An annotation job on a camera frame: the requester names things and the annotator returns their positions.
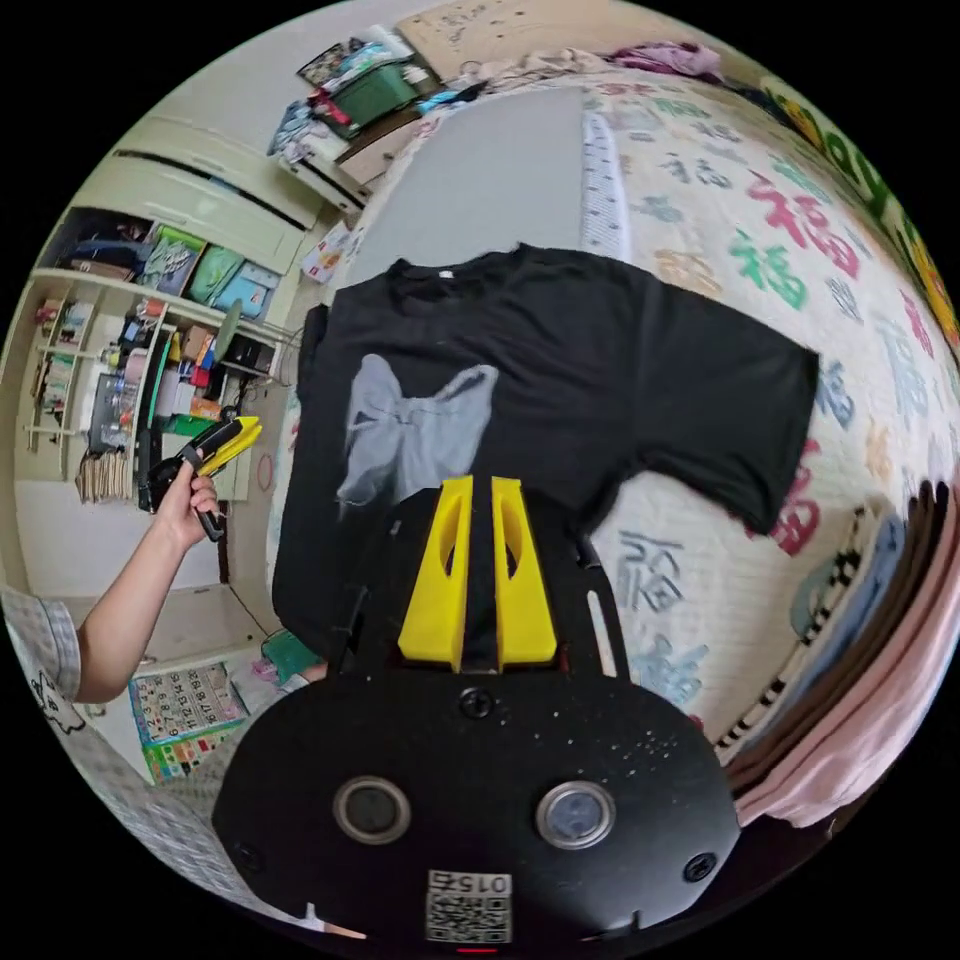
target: pink cloth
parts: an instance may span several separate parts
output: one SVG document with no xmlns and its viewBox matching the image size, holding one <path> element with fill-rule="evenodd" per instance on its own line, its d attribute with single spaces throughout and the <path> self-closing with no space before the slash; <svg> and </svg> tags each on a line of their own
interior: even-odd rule
<svg viewBox="0 0 960 960">
<path fill-rule="evenodd" d="M 737 801 L 743 826 L 763 814 L 817 823 L 866 793 L 910 742 L 960 632 L 958 499 L 960 468 L 930 569 L 900 626 L 847 695 Z"/>
<path fill-rule="evenodd" d="M 699 43 L 641 43 L 625 47 L 605 58 L 620 67 L 649 70 L 652 73 L 674 73 L 686 77 L 702 77 L 717 83 L 720 74 L 720 54 Z"/>
</svg>

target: plaid shirt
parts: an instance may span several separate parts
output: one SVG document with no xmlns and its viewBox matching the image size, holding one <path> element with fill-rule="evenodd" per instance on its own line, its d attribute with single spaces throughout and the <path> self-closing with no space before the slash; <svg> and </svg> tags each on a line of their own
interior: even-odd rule
<svg viewBox="0 0 960 960">
<path fill-rule="evenodd" d="M 73 706 L 80 689 L 80 644 L 62 603 L 38 600 L 0 586 L 0 603 L 14 651 L 37 705 L 73 765 L 107 809 L 158 860 L 198 887 L 248 910 L 300 927 L 323 930 L 264 903 L 249 890 L 213 830 L 220 784 L 249 724 L 276 699 L 306 684 L 284 684 L 217 752 L 189 777 L 147 783 Z"/>
</svg>

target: bedsheet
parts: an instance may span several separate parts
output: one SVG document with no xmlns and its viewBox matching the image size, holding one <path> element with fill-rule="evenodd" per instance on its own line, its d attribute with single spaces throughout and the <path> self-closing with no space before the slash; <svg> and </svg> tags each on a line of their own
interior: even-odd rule
<svg viewBox="0 0 960 960">
<path fill-rule="evenodd" d="M 793 131 L 728 90 L 628 69 L 496 95 L 555 85 L 579 86 L 585 114 L 605 122 L 585 121 L 594 152 L 609 151 L 612 136 L 629 242 L 610 241 L 604 252 L 721 300 L 822 357 L 806 451 L 772 536 L 750 536 L 656 474 L 624 484 L 594 535 L 634 681 L 695 717 L 715 742 L 789 657 L 853 508 L 871 494 L 905 508 L 921 479 L 948 478 L 960 462 L 960 372 L 889 240 Z M 355 245 L 444 116 L 421 123 L 364 212 Z M 595 250 L 589 241 L 585 228 L 584 248 Z M 350 256 L 332 289 L 349 276 Z M 291 391 L 269 581 L 298 422 Z"/>
</svg>

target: yellow tool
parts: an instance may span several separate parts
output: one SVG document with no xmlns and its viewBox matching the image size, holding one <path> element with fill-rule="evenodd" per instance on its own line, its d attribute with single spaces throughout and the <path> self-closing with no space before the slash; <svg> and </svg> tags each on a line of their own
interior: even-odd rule
<svg viewBox="0 0 960 960">
<path fill-rule="evenodd" d="M 398 640 L 405 659 L 449 665 L 455 673 L 463 654 L 473 495 L 472 477 L 444 483 Z M 557 637 L 520 481 L 493 478 L 491 501 L 499 671 L 549 664 Z"/>
<path fill-rule="evenodd" d="M 150 505 L 154 512 L 170 488 L 184 461 L 193 465 L 198 476 L 212 477 L 234 457 L 249 449 L 263 427 L 259 417 L 240 417 L 228 410 L 220 420 L 197 434 L 175 456 L 161 460 L 153 467 L 147 483 L 150 488 Z M 207 537 L 216 542 L 224 533 L 222 523 L 209 513 L 197 512 Z"/>
</svg>

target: label sticker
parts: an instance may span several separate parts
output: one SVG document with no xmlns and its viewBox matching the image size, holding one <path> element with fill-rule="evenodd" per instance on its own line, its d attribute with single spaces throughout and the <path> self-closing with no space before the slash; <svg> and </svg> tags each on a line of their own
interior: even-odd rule
<svg viewBox="0 0 960 960">
<path fill-rule="evenodd" d="M 427 877 L 427 940 L 510 943 L 513 882 L 509 873 L 452 873 Z"/>
</svg>

